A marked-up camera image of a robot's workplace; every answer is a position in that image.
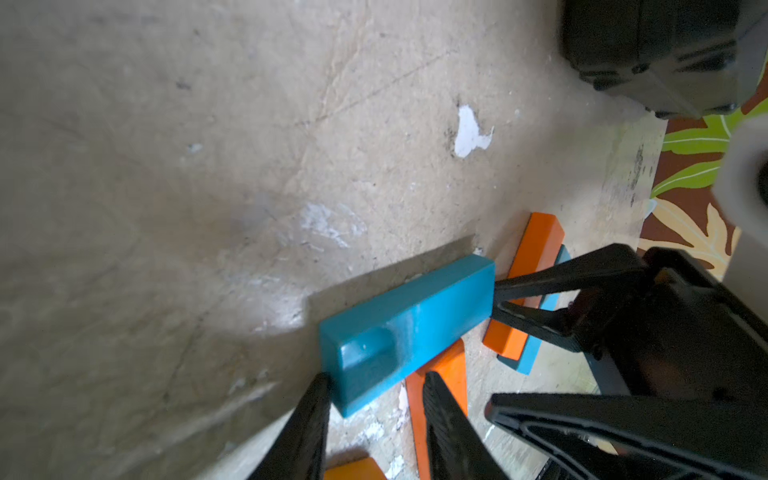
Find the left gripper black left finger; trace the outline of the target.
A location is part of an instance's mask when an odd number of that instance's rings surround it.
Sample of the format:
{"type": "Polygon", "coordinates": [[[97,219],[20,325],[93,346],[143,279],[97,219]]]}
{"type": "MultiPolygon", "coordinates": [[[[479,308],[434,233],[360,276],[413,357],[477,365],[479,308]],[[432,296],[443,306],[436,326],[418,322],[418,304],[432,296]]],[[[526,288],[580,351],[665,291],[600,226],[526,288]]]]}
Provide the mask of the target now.
{"type": "Polygon", "coordinates": [[[248,480],[323,479],[332,380],[317,374],[248,480]]]}

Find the short orange block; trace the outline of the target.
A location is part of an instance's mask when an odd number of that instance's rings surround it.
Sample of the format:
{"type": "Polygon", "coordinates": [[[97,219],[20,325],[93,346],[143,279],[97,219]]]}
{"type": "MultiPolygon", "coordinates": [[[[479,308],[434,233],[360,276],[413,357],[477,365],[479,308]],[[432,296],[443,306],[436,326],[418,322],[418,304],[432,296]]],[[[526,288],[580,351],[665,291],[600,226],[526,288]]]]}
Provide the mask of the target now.
{"type": "Polygon", "coordinates": [[[524,330],[514,315],[540,306],[546,291],[535,285],[536,275],[556,264],[564,238],[564,229],[555,215],[530,215],[508,275],[497,283],[483,337],[483,344],[502,359],[520,365],[528,352],[538,349],[540,342],[524,330]]]}

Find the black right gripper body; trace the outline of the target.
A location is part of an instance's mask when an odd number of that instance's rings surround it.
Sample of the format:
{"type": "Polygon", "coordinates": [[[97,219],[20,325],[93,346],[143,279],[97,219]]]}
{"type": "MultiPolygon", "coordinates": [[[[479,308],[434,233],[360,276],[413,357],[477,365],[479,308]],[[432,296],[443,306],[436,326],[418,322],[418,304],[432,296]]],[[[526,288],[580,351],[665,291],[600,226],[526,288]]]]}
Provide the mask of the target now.
{"type": "Polygon", "coordinates": [[[603,247],[569,272],[571,332],[602,393],[766,401],[766,323],[690,255],[603,247]]]}

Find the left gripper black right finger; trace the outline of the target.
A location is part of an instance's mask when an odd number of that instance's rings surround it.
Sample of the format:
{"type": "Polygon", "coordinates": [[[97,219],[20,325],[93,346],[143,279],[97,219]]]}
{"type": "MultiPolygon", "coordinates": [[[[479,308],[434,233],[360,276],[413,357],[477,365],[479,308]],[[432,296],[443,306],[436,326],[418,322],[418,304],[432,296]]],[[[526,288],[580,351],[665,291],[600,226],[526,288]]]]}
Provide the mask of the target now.
{"type": "Polygon", "coordinates": [[[432,479],[507,479],[461,409],[432,420],[429,455],[432,479]]]}

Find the red-orange block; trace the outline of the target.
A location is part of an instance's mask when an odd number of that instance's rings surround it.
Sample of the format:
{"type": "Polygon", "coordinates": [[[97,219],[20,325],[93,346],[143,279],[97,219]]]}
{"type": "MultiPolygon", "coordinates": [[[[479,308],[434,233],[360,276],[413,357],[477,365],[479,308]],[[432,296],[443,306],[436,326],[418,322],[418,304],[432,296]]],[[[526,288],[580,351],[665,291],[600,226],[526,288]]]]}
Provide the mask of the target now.
{"type": "Polygon", "coordinates": [[[461,409],[468,415],[465,346],[462,339],[428,361],[406,378],[417,471],[420,479],[431,479],[429,438],[432,420],[443,420],[447,412],[461,409]]]}

